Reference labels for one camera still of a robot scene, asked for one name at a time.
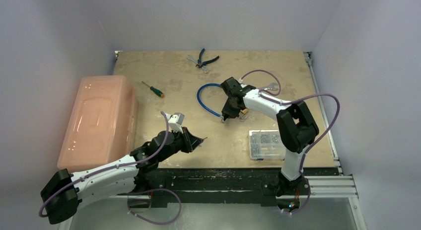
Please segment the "brass padlock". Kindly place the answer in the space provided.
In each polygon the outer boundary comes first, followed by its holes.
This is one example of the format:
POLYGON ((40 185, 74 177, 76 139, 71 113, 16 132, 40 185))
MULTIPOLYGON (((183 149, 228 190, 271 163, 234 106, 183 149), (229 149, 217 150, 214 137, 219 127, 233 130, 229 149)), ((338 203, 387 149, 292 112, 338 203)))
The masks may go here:
POLYGON ((239 113, 240 121, 245 121, 248 118, 248 116, 247 116, 248 111, 249 111, 249 109, 247 109, 247 108, 240 111, 240 113, 239 113))

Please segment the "blue cable lock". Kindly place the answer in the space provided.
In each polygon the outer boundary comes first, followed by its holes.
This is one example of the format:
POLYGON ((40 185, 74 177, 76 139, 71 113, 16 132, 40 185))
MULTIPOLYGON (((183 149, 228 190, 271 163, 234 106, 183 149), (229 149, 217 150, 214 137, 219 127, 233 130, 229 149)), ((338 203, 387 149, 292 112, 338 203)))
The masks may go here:
POLYGON ((203 91, 205 88, 207 88, 207 87, 211 87, 211 86, 221 87, 221 85, 220 85, 220 84, 218 84, 218 83, 207 83, 207 84, 202 85, 202 86, 198 89, 197 94, 196 94, 197 101, 198 101, 199 105, 200 105, 203 109, 205 109, 207 112, 211 113, 212 115, 214 115, 214 116, 216 116, 216 117, 219 117, 219 118, 221 119, 221 123, 224 123, 225 121, 224 121, 224 119, 223 119, 223 116, 222 116, 221 114, 219 114, 219 113, 217 113, 217 112, 213 111, 212 109, 208 108, 208 107, 207 107, 207 106, 206 106, 206 105, 202 102, 202 100, 201 100, 201 93, 202 93, 202 91, 203 91))

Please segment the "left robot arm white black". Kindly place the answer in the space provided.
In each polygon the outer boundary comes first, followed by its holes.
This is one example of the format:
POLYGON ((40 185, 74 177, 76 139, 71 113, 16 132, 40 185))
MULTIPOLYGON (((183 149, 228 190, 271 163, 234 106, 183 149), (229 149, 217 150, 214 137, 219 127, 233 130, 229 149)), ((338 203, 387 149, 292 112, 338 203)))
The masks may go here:
POLYGON ((150 189, 145 175, 172 155, 191 153, 204 142, 186 127, 161 131, 128 155, 90 170, 58 170, 42 189, 39 216, 52 225, 71 218, 79 209, 99 200, 126 193, 141 195, 150 189))

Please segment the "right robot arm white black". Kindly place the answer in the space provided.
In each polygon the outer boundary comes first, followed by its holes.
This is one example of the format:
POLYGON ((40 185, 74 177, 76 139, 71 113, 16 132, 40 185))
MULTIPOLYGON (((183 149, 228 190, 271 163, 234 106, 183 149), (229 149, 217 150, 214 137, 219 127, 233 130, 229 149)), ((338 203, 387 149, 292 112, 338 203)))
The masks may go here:
POLYGON ((280 138, 286 148, 279 176, 279 188, 290 194, 304 180, 302 169, 305 155, 316 143, 319 128, 304 101, 284 101, 262 90, 241 84, 230 77, 221 83, 227 101, 221 111, 223 121, 239 117, 243 109, 262 113, 277 122, 280 138))

